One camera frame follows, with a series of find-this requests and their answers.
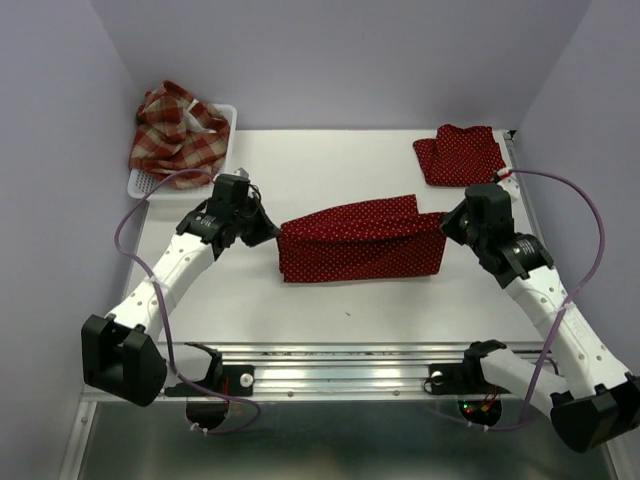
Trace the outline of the red polka dot skirt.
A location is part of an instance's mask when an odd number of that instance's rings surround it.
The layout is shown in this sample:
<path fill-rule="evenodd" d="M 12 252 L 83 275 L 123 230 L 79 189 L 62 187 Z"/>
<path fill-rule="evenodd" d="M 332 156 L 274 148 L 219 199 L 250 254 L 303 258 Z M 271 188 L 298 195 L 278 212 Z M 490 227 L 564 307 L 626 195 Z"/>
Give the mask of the red polka dot skirt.
<path fill-rule="evenodd" d="M 506 167 L 490 126 L 461 128 L 446 124 L 435 138 L 413 142 L 419 167 L 429 186 L 466 188 L 491 183 Z"/>
<path fill-rule="evenodd" d="M 286 283 L 432 276 L 446 243 L 441 212 L 422 213 L 414 195 L 321 210 L 281 225 L 279 270 Z"/>

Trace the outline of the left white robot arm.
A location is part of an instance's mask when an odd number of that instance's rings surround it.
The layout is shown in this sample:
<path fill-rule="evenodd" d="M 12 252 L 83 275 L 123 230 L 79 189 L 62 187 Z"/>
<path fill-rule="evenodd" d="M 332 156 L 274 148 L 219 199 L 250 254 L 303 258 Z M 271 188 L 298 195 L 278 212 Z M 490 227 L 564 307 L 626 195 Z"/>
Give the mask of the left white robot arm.
<path fill-rule="evenodd" d="M 169 386 L 182 383 L 213 395 L 223 371 L 196 361 L 186 378 L 178 370 L 169 316 L 198 277 L 236 240 L 256 247 L 277 238 L 259 189 L 238 169 L 216 177 L 211 196 L 178 224 L 154 266 L 129 257 L 145 278 L 105 316 L 90 316 L 81 329 L 87 385 L 138 406 L 150 405 Z"/>

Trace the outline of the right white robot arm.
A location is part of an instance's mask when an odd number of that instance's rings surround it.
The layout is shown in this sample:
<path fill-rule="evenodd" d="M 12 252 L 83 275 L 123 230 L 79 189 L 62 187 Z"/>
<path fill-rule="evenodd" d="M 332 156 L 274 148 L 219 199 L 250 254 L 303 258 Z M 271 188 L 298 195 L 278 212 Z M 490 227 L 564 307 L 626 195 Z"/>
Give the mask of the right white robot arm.
<path fill-rule="evenodd" d="M 468 187 L 461 203 L 443 216 L 441 229 L 469 247 L 522 309 L 545 340 L 541 353 L 552 355 L 559 371 L 536 366 L 497 340 L 477 341 L 460 363 L 441 367 L 433 393 L 504 389 L 544 414 L 578 453 L 638 428 L 638 376 L 591 328 L 540 240 L 516 232 L 508 191 L 496 183 Z"/>

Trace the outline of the white plastic basket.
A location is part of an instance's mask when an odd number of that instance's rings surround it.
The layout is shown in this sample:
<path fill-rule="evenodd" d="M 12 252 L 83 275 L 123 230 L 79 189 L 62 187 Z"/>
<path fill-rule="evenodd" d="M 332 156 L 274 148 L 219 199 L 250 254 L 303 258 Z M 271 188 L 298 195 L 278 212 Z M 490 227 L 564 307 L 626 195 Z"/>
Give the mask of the white plastic basket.
<path fill-rule="evenodd" d="M 227 153 L 222 161 L 222 165 L 219 169 L 220 173 L 226 172 L 227 164 L 233 157 L 233 151 L 235 146 L 235 135 L 237 126 L 237 109 L 229 104 L 215 104 L 215 107 L 223 114 L 230 124 L 230 135 L 227 145 Z M 133 199 L 139 200 L 149 193 L 159 182 L 150 174 L 133 169 L 130 172 L 130 177 L 127 185 L 127 192 Z M 179 190 L 172 188 L 170 185 L 164 184 L 157 190 L 155 190 L 147 200 L 149 202 L 161 202 L 161 203 L 177 203 L 204 200 L 211 195 L 213 190 L 213 182 L 207 185 L 199 186 L 196 188 Z"/>

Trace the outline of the red beige plaid skirt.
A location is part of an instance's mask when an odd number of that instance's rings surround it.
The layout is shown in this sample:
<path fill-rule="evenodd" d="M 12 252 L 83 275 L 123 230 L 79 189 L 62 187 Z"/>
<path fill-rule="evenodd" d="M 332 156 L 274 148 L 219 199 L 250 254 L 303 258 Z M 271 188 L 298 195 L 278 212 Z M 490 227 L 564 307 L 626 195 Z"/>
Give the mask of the red beige plaid skirt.
<path fill-rule="evenodd" d="M 177 190 L 207 185 L 222 167 L 230 134 L 219 108 L 165 80 L 137 109 L 129 168 Z"/>

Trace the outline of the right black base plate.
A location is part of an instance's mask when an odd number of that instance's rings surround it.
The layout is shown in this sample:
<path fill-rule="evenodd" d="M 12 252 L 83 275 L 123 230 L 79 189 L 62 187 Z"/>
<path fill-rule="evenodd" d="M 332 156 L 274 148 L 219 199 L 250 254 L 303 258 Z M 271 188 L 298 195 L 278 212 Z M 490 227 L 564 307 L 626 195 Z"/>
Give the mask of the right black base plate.
<path fill-rule="evenodd" d="M 462 362 L 431 364 L 428 371 L 423 390 L 432 395 L 486 394 L 496 389 L 485 380 L 478 367 L 465 366 Z"/>

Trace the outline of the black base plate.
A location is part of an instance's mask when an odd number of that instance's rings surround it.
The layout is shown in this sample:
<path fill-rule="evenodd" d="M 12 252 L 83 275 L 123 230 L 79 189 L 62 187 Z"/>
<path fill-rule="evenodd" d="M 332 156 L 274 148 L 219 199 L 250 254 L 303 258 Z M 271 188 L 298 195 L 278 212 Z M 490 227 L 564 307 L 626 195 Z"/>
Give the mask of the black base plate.
<path fill-rule="evenodd" d="M 465 366 L 462 362 L 431 364 L 428 371 L 423 390 L 432 395 L 486 394 L 496 389 L 485 380 L 478 367 Z"/>
<path fill-rule="evenodd" d="M 250 364 L 229 365 L 218 362 L 211 365 L 203 378 L 195 380 L 199 387 L 206 388 L 218 394 L 236 397 L 251 397 L 255 381 L 255 367 Z M 179 381 L 175 386 L 167 387 L 165 395 L 168 397 L 204 396 L 200 390 Z"/>

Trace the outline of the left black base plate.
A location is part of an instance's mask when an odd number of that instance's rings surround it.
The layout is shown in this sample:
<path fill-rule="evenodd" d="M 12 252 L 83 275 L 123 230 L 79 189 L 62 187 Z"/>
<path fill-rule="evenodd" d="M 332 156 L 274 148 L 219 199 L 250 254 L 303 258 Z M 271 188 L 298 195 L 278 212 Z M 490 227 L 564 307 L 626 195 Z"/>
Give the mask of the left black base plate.
<path fill-rule="evenodd" d="M 250 364 L 229 365 L 218 362 L 211 365 L 203 378 L 195 380 L 199 387 L 206 388 L 218 394 L 236 397 L 251 397 L 255 381 L 255 367 Z M 168 397 L 204 396 L 200 390 L 179 381 L 175 386 L 167 387 L 165 395 Z"/>

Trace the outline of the aluminium rail frame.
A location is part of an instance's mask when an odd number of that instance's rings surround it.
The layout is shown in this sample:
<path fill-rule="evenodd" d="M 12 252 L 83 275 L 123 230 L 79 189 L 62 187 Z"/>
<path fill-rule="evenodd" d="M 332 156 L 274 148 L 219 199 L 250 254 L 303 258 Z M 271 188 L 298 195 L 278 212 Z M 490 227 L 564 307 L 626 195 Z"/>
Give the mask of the aluminium rail frame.
<path fill-rule="evenodd" d="M 542 340 L 466 248 L 448 245 L 432 278 L 289 285 L 274 242 L 236 245 L 175 310 L 178 362 L 195 377 L 197 343 L 227 366 L 255 369 L 260 419 L 206 437 L 185 420 L 188 400 L 148 407 L 83 391 L 64 474 L 78 479 L 635 479 L 623 438 L 585 454 L 549 422 L 512 431 L 505 395 L 499 431 L 466 425 L 453 395 L 423 384 L 475 340 L 495 338 L 526 360 Z"/>

